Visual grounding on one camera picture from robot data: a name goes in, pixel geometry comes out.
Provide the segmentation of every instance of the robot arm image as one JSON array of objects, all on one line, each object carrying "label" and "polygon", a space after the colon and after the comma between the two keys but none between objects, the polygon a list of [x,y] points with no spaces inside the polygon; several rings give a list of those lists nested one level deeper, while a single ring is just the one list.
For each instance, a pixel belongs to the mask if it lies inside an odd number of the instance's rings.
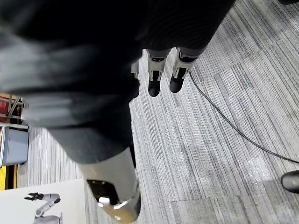
[{"label": "robot arm image", "polygon": [[32,197],[25,197],[26,200],[36,201],[36,200],[44,200],[47,203],[42,207],[38,208],[35,213],[35,217],[42,217],[43,214],[52,208],[55,204],[60,202],[59,194],[39,194],[39,193],[29,193],[28,195]]}]

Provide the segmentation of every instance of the black fabric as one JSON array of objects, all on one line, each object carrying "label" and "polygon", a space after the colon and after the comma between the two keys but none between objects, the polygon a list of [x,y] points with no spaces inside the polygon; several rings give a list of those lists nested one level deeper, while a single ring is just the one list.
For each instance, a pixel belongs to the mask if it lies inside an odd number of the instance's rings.
[{"label": "black fabric", "polygon": [[23,96],[24,113],[79,163],[132,143],[128,103],[142,49],[199,49],[234,0],[1,0],[0,91]]}]

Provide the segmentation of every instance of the gray plastic bin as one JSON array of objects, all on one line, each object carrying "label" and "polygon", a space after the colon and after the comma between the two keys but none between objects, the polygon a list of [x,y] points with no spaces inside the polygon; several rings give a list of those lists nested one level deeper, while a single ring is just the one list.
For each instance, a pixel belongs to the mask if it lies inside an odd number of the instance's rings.
[{"label": "gray plastic bin", "polygon": [[0,168],[26,162],[28,160],[29,133],[10,129],[9,127],[3,127],[2,129]]}]

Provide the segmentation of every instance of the black shoe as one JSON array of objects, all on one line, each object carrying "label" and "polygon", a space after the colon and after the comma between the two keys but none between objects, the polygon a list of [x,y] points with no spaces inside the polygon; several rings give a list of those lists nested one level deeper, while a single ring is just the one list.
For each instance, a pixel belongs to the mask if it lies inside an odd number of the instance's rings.
[{"label": "black shoe", "polygon": [[283,174],[281,177],[281,184],[284,189],[299,194],[299,170]]},{"label": "black shoe", "polygon": [[283,5],[291,5],[299,2],[299,0],[278,0]]},{"label": "black shoe", "polygon": [[170,83],[169,83],[170,91],[173,93],[179,92],[183,86],[183,82],[184,82],[184,80],[182,78],[179,78],[179,77],[175,78],[172,76]]},{"label": "black shoe", "polygon": [[149,95],[156,97],[160,92],[160,81],[149,81]]}]

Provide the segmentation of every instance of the black cable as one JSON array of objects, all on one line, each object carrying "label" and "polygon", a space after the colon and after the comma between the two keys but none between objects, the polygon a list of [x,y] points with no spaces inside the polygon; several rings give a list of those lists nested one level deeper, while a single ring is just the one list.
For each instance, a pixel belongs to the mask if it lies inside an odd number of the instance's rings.
[{"label": "black cable", "polygon": [[253,145],[255,145],[256,147],[260,148],[261,150],[267,152],[267,153],[270,153],[272,154],[273,156],[277,156],[279,157],[280,159],[283,159],[283,160],[288,160],[290,162],[294,162],[294,163],[297,163],[299,164],[299,161],[295,161],[295,160],[292,160],[292,159],[289,159],[289,158],[286,158],[282,155],[279,155],[277,153],[274,153],[262,146],[260,146],[259,144],[255,143],[253,140],[251,140],[250,138],[248,138],[243,132],[241,132],[235,125],[233,125],[233,123],[221,112],[221,110],[210,100],[210,98],[204,94],[204,92],[198,87],[198,85],[196,84],[195,80],[194,80],[194,77],[193,75],[191,74],[190,72],[190,77],[191,77],[191,80],[193,82],[193,84],[195,85],[196,89],[198,89],[198,91],[201,93],[201,95],[203,95],[208,101],[209,103],[217,110],[217,112],[223,117],[223,119],[225,119],[226,122],[228,122],[228,124],[233,128],[235,129],[243,138],[245,138],[247,141],[251,142]]}]

